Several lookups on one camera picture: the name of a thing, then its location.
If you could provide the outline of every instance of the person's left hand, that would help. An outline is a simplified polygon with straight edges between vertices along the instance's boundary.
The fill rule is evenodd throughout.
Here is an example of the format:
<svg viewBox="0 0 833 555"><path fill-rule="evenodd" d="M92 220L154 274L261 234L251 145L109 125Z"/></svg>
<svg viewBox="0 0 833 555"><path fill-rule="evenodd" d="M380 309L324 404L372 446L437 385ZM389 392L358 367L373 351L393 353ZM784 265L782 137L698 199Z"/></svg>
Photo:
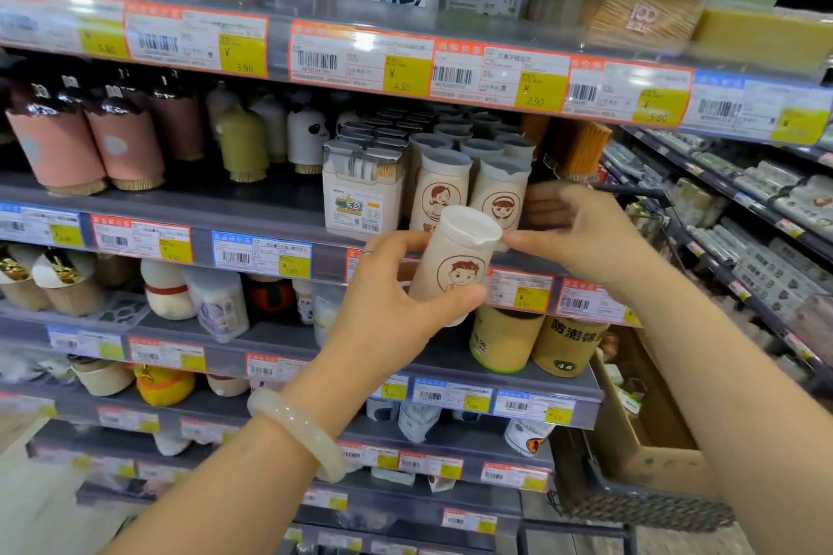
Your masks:
<svg viewBox="0 0 833 555"><path fill-rule="evenodd" d="M328 349L343 349L378 383L412 362L443 325L485 302L486 289L477 284L424 303L408 297L397 280L401 260L407 252L422 252L430 238L422 231L371 238L328 336ZM413 264L401 266L412 271Z"/></svg>

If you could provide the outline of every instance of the hand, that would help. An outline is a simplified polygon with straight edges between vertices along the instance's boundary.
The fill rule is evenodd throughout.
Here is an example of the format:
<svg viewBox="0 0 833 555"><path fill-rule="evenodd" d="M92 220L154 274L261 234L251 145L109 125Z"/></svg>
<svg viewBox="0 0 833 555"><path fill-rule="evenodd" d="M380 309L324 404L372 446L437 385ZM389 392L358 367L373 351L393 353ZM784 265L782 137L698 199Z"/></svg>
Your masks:
<svg viewBox="0 0 833 555"><path fill-rule="evenodd" d="M443 325L485 302L485 287L476 284L424 303L408 297L397 274L412 272L416 264L401 260L407 252L422 252L430 238L420 231L371 238L328 337L327 349L339 347L360 361L361 371L376 382L374 388L412 362Z"/></svg>
<svg viewBox="0 0 833 555"><path fill-rule="evenodd" d="M563 180L538 183L526 191L524 214L549 231L512 231L510 248L555 261L571 274L626 297L633 277L650 275L647 266L667 265L608 193Z"/></svg>

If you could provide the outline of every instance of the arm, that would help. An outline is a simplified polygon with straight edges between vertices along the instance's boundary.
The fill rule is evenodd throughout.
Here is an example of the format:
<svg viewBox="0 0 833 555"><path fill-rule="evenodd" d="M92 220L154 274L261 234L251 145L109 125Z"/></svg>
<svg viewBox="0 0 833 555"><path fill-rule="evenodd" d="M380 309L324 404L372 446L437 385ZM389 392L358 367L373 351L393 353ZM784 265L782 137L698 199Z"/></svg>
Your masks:
<svg viewBox="0 0 833 555"><path fill-rule="evenodd" d="M444 324L485 300L480 285L427 303L407 297L397 282L400 262L429 237L401 232L368 243L327 347L282 391L332 437ZM317 469L292 435L257 415L101 555L272 555Z"/></svg>
<svg viewBox="0 0 833 555"><path fill-rule="evenodd" d="M662 259L609 195L530 188L536 225L512 248L557 261L636 311L674 393L757 555L830 552L833 418L703 293Z"/></svg>

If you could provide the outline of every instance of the cardboard box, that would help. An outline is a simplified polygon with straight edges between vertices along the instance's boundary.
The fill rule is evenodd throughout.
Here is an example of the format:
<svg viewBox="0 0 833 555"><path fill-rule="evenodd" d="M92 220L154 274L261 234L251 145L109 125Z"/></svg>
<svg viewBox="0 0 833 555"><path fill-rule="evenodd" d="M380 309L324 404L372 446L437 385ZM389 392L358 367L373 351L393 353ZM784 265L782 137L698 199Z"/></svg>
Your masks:
<svg viewBox="0 0 833 555"><path fill-rule="evenodd" d="M647 387L638 418L621 406L603 363L590 365L605 391L596 428L588 433L602 471L620 483L691 496L719 497L712 472L676 406L671 391L643 348L640 329L613 326L620 338L614 361Z"/></svg>

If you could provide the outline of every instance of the bracelet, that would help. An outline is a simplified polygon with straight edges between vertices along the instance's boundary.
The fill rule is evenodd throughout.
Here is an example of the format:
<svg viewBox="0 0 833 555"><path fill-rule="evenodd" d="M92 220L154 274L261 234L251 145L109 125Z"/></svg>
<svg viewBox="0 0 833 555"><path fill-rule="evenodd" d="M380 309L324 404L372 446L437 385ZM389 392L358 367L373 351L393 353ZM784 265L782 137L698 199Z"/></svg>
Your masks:
<svg viewBox="0 0 833 555"><path fill-rule="evenodd" d="M283 395L267 388L258 388L249 396L247 406L253 416L262 413L281 424L287 433L293 435L318 460L321 468L316 477L328 483L338 483L348 472L339 445L306 414L286 401Z"/></svg>

